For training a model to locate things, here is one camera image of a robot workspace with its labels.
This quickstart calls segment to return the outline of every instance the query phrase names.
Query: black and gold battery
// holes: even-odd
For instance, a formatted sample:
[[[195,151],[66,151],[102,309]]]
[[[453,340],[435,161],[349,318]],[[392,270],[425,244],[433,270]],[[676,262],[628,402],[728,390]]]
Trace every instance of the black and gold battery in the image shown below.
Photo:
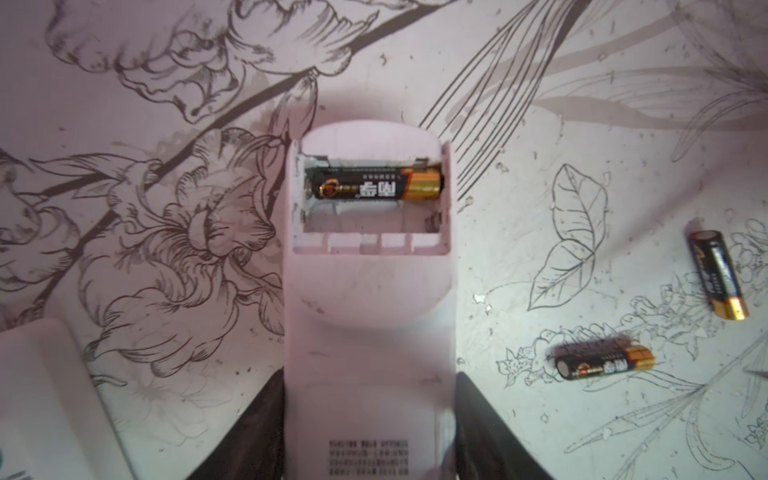
[[[744,302],[733,263],[717,230],[702,230],[688,236],[688,245],[699,267],[707,299],[717,316],[727,320],[746,319],[750,312]]]
[[[585,379],[611,373],[648,370],[656,365],[654,354],[640,345],[616,349],[555,357],[554,364],[566,380]]]
[[[435,200],[443,188],[439,167],[314,167],[306,189],[320,200]]]

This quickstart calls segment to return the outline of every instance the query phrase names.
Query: aa battery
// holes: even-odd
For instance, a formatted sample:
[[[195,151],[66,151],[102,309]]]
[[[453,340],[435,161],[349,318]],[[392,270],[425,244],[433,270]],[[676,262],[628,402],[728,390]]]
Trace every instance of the aa battery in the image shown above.
[[[688,245],[696,260],[707,299],[717,316],[728,320],[746,319],[750,312],[739,288],[733,263],[716,230],[702,230],[688,236]]]
[[[644,346],[632,345],[599,353],[558,356],[554,359],[554,364],[564,379],[576,380],[590,376],[652,369],[656,365],[656,359],[654,354]]]
[[[443,176],[439,167],[314,167],[306,188],[320,200],[434,200]]]

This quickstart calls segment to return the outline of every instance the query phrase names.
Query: battery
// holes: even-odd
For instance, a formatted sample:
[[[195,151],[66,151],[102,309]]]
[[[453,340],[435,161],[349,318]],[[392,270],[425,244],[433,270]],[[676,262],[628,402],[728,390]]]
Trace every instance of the battery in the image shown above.
[[[443,188],[439,167],[313,167],[308,194],[320,200],[435,200]]]
[[[640,345],[618,347],[599,353],[563,355],[555,357],[554,364],[566,380],[585,379],[611,373],[648,370],[656,365],[654,354]]]
[[[688,245],[699,267],[707,299],[717,316],[727,320],[746,319],[750,312],[733,272],[733,263],[717,230],[702,230],[688,236]]]

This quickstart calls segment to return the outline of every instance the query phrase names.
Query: white plastic object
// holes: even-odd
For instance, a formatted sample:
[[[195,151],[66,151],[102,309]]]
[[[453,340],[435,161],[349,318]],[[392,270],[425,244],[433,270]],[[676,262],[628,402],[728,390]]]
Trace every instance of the white plastic object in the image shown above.
[[[430,202],[315,200],[304,185],[315,156],[334,167],[428,158],[445,186]],[[286,480],[455,478],[453,169],[448,145],[397,123],[330,124],[291,146]]]
[[[0,333],[0,478],[134,478],[59,320]]]

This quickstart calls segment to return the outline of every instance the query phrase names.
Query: white table surface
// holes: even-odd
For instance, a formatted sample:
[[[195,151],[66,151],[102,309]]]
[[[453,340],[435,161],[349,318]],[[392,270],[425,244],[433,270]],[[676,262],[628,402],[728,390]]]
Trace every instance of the white table surface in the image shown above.
[[[457,147],[459,368],[555,478],[768,478],[760,0],[0,12],[0,329],[67,322],[140,479],[185,478],[281,366],[285,145],[355,118]],[[745,322],[702,298],[696,217]],[[547,358],[617,335],[653,374]]]

